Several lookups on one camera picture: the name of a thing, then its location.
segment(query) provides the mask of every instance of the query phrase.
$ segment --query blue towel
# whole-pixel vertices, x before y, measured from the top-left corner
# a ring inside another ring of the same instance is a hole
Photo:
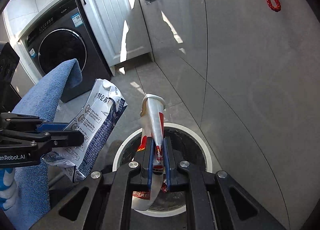
[[[64,87],[72,88],[81,81],[78,61],[67,60],[31,88],[12,112],[53,121]],[[16,168],[19,194],[15,205],[5,213],[17,230],[28,230],[50,210],[47,166],[42,161],[38,166]]]

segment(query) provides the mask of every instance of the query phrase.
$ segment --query front-loading washer drum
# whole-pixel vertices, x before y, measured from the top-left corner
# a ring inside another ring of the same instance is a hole
[[[87,61],[87,50],[81,36],[71,29],[57,29],[50,32],[39,47],[39,64],[48,74],[66,60],[76,58],[81,71]]]

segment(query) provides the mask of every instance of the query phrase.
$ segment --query white cabinet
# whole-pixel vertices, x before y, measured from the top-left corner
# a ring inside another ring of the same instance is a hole
[[[139,0],[81,0],[109,66],[151,52]]]

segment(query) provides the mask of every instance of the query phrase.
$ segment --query black robot arm frame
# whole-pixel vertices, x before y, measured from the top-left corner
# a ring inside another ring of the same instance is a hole
[[[94,171],[30,230],[127,230],[133,191],[148,191],[153,140],[135,161],[116,171]],[[169,191],[184,191],[188,230],[284,230],[285,228],[224,171],[209,173],[183,160],[164,138]]]

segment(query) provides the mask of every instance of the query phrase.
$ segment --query tiled floor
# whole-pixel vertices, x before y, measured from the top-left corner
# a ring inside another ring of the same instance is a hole
[[[186,108],[185,104],[181,101],[177,92],[174,90],[170,82],[162,73],[160,68],[155,62],[149,60],[148,55],[140,56],[128,60],[116,68],[116,76],[111,79],[124,96],[128,107],[124,114],[119,119],[116,127],[113,129],[106,145],[100,151],[100,154],[93,167],[94,170],[101,170],[105,167],[108,161],[108,149],[112,142],[119,140],[123,142],[130,134],[137,129],[141,128],[140,110],[141,102],[145,94],[155,94],[161,96],[166,102],[166,109],[164,111],[164,122],[176,123],[183,125],[195,133],[197,133],[207,144],[200,128]],[[84,106],[90,92],[87,92],[65,104],[60,105],[60,110],[56,113],[55,122],[69,122],[71,121]],[[215,159],[213,153],[213,164],[216,169],[220,166]],[[139,229],[139,224],[135,224],[135,218],[142,219],[146,217],[138,213],[132,214],[131,229]],[[181,215],[175,218],[162,219],[165,224],[175,225],[174,229],[182,229],[185,225],[185,216]]]

